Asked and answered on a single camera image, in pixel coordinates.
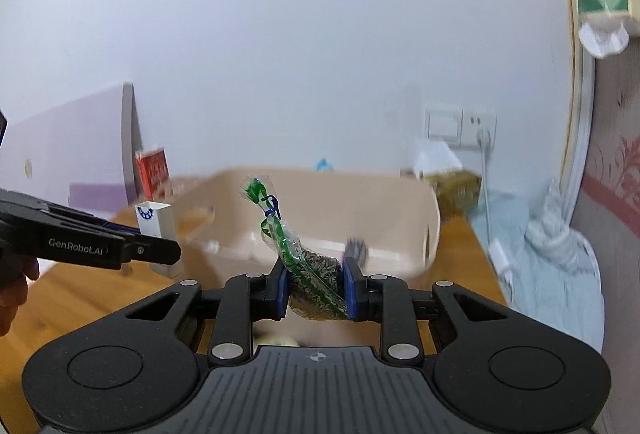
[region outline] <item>beige plastic bin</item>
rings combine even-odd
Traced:
[[[400,277],[422,288],[435,255],[440,212],[433,190],[414,179],[295,169],[236,168],[216,173],[171,201],[177,220],[193,208],[214,214],[185,240],[172,278],[193,278],[204,288],[222,287],[242,273],[269,273],[276,254],[260,236],[264,215],[241,197],[250,176],[269,176],[282,218],[311,250],[341,258],[349,237],[369,248],[366,275]],[[256,330],[278,332],[312,346],[378,345],[377,324],[309,321],[293,311],[280,322],[261,321]]]

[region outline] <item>wooden table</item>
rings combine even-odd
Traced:
[[[132,211],[117,221],[134,224]],[[178,235],[193,223],[183,221]],[[133,262],[129,274],[57,264],[30,288],[28,302],[20,308],[11,331],[0,338],[0,417],[9,434],[38,431],[36,420],[22,394],[20,375],[31,354],[47,342],[95,321],[170,284],[146,263]],[[494,271],[476,236],[464,219],[442,226],[436,259],[426,276],[428,287],[446,279],[504,304]],[[434,352],[428,327],[421,328],[427,352]]]

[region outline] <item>red stripe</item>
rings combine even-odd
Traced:
[[[585,174],[582,178],[582,189],[594,201],[607,208],[628,229],[640,237],[640,211],[636,210],[624,199],[620,199],[614,191],[588,174]]]

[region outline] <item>human hand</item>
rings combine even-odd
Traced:
[[[27,278],[36,280],[40,276],[38,259],[24,257],[22,273],[8,286],[0,288],[0,337],[9,332],[18,307],[27,302]]]

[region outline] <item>power socket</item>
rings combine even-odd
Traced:
[[[495,129],[498,118],[489,112],[479,112],[477,110],[462,111],[462,128],[460,130],[460,146],[465,148],[479,149],[478,131],[487,129],[491,136],[490,148],[494,148]]]

